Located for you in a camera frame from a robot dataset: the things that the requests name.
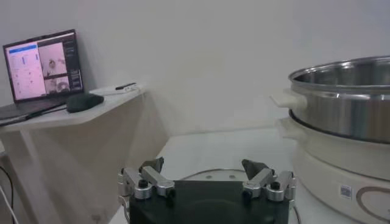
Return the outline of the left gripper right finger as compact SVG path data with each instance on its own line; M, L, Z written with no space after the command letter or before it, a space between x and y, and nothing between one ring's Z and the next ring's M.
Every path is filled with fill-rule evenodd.
M243 182L243 199L251 201L265 195L266 199L273 202L285 200L295 202L297 190L297 178L292 171L275 173L265 163L248 159L241 161L248 177Z

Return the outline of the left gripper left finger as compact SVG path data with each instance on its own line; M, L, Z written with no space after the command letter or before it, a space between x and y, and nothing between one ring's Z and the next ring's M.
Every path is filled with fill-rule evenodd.
M119 196L134 196L137 200L147 200L152 197L152 190L155 189L158 196L174 198L175 182L160 174L164 161L163 157L159 157L145 161L138 169L122 168L117 176Z

